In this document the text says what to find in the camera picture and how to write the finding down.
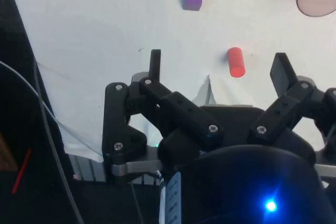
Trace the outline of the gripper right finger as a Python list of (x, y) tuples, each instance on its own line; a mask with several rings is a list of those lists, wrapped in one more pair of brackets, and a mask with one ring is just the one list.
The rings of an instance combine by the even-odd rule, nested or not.
[(335, 89), (323, 92), (307, 80), (299, 80), (282, 52), (275, 54), (270, 77), (278, 98), (251, 125), (249, 141), (273, 145), (285, 130), (309, 118), (322, 134), (323, 155), (335, 157)]

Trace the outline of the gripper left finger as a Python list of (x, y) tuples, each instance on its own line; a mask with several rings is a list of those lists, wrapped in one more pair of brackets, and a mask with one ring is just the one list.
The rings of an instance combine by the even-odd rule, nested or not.
[(144, 133), (129, 125), (130, 117), (142, 114), (163, 137), (182, 130), (205, 151), (219, 148), (224, 140), (220, 123), (179, 92), (160, 82), (161, 51), (151, 50), (146, 77), (130, 85), (106, 86), (103, 113), (102, 154), (104, 157), (142, 157), (146, 152)]

